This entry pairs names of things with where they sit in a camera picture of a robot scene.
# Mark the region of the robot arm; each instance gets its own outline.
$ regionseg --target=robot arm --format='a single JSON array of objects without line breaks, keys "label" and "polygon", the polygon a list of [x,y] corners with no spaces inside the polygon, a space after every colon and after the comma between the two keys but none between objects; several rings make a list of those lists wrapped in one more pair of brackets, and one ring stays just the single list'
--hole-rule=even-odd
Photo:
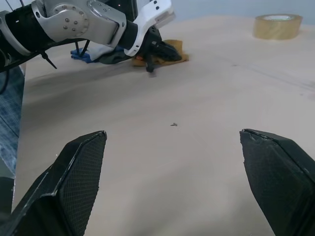
[{"label": "robot arm", "polygon": [[134,22],[97,0],[36,0],[0,13],[0,71],[77,39],[119,45],[132,57],[144,48],[150,27],[159,29],[174,17],[171,0],[151,1]]}]

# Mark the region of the blue cloth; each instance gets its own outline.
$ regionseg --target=blue cloth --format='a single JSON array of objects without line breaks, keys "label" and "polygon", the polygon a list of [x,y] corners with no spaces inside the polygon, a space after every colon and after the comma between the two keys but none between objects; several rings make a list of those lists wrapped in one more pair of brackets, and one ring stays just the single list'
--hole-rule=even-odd
[{"label": "blue cloth", "polygon": [[[117,46],[113,51],[111,51],[111,52],[109,52],[107,54],[112,54],[113,52],[122,52],[122,51],[124,51],[124,49],[122,47]],[[80,57],[80,55],[77,54],[77,50],[72,50],[72,51],[70,51],[70,53],[71,53],[71,58],[75,59],[75,60],[82,60],[82,61],[85,61],[85,63],[96,63],[96,62],[98,62],[98,59],[91,60],[89,51],[86,51],[83,54],[82,57]]]},{"label": "blue cloth", "polygon": [[77,54],[77,50],[71,51],[71,58],[75,60],[82,60],[85,61],[86,63],[93,63],[94,61],[91,60],[90,55],[87,53],[84,53],[82,57]]},{"label": "blue cloth", "polygon": [[[6,90],[0,94],[0,158],[15,174],[25,77],[18,66],[9,76]],[[0,73],[0,87],[5,77],[6,72]]]}]

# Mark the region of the tape roll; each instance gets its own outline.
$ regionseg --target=tape roll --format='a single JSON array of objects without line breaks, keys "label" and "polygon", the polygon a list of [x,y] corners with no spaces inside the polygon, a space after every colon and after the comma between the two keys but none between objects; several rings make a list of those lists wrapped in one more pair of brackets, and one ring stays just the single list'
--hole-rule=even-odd
[{"label": "tape roll", "polygon": [[292,14],[271,14],[256,17],[253,35],[261,39],[284,40],[299,34],[303,17]]}]

